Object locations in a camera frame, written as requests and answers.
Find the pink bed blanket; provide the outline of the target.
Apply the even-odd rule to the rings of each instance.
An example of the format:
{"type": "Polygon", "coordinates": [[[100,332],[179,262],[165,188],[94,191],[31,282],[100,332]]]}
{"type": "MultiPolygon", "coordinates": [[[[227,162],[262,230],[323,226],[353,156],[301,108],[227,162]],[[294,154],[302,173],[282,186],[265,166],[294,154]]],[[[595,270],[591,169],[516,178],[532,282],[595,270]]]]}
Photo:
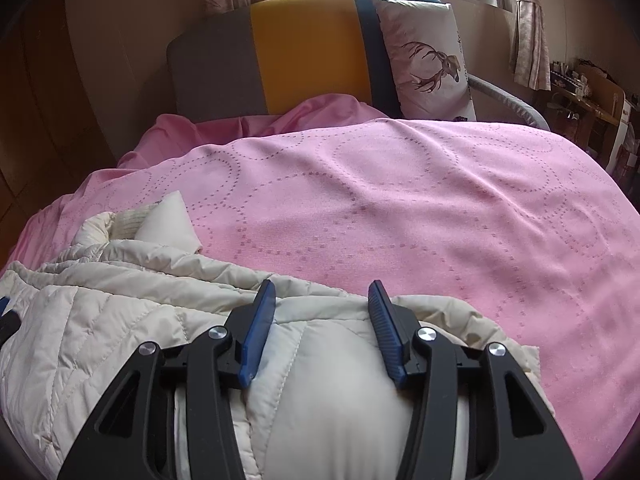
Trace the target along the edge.
{"type": "Polygon", "coordinates": [[[116,240],[353,295],[378,280],[456,341],[501,340],[588,479],[638,416],[638,212],[557,134],[393,120],[351,96],[277,117],[163,115],[115,168],[35,214],[9,264],[55,260],[104,212],[122,218],[116,240]]]}

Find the brown wooden wardrobe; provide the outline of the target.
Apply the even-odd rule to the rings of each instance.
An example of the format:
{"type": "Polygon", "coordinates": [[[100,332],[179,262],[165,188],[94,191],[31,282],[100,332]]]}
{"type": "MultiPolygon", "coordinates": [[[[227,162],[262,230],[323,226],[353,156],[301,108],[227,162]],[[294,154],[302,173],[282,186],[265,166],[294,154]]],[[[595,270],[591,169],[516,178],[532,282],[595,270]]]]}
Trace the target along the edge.
{"type": "Polygon", "coordinates": [[[79,75],[65,0],[27,0],[1,34],[1,257],[31,216],[114,163],[79,75]]]}

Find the deer print pillow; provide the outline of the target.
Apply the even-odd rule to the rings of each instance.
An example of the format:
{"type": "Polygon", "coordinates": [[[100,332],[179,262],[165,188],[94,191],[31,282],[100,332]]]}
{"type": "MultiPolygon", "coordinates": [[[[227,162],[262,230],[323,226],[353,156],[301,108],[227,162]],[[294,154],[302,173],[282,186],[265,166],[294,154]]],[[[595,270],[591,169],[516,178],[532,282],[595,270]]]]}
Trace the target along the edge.
{"type": "Polygon", "coordinates": [[[448,3],[372,0],[402,116],[474,122],[459,29],[448,3]]]}

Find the grey curved bed rail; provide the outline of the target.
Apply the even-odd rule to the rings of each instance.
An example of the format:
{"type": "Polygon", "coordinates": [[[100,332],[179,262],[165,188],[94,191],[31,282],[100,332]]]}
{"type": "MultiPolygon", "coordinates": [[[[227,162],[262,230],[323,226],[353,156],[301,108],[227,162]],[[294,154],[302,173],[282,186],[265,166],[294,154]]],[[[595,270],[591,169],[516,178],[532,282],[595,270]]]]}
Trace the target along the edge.
{"type": "Polygon", "coordinates": [[[491,99],[494,99],[504,105],[509,110],[512,110],[512,112],[515,115],[518,115],[519,118],[523,119],[529,127],[544,131],[550,130],[548,122],[535,107],[532,107],[517,96],[514,96],[512,93],[507,92],[495,84],[473,74],[469,74],[469,87],[483,93],[485,96],[489,96],[491,99]]]}

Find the cluttered wooden desk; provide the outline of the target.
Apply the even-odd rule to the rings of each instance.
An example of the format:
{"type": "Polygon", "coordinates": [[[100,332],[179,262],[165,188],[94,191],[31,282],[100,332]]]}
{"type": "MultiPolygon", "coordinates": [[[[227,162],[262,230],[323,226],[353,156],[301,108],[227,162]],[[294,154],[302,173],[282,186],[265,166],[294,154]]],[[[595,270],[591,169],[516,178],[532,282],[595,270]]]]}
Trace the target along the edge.
{"type": "Polygon", "coordinates": [[[591,156],[625,193],[639,175],[639,98],[593,62],[550,65],[536,105],[550,129],[591,156]]]}

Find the right pink curtain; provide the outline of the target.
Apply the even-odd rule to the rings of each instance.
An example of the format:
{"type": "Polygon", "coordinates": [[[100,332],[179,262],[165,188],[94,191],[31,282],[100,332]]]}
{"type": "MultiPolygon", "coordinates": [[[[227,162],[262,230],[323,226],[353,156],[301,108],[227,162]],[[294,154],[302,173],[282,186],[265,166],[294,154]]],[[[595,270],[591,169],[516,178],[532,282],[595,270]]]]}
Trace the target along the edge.
{"type": "Polygon", "coordinates": [[[515,0],[511,55],[514,81],[530,90],[550,90],[550,60],[541,0],[515,0]]]}

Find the grey yellow blue headboard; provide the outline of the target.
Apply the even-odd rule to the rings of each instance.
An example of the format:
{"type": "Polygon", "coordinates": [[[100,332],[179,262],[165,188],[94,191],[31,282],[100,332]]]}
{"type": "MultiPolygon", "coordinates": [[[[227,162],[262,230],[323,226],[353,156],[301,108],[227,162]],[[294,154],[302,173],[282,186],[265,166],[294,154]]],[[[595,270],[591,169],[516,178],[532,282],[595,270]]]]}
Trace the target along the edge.
{"type": "Polygon", "coordinates": [[[191,122],[281,115],[330,93],[402,115],[372,0],[265,0],[214,14],[171,41],[167,62],[191,122]]]}

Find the beige quilted down jacket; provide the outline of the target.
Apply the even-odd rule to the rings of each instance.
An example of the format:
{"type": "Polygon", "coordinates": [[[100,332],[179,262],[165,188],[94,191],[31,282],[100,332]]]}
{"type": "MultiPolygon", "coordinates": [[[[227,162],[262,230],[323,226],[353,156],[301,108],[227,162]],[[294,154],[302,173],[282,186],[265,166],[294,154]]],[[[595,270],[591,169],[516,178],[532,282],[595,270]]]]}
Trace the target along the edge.
{"type": "MultiPolygon", "coordinates": [[[[108,384],[140,344],[194,341],[255,297],[264,271],[142,240],[119,214],[86,220],[58,258],[6,267],[21,320],[1,350],[1,408],[28,458],[58,475],[108,384]]],[[[412,404],[386,373],[365,296],[273,275],[277,307],[256,378],[230,399],[251,479],[391,479],[412,404]]]]}

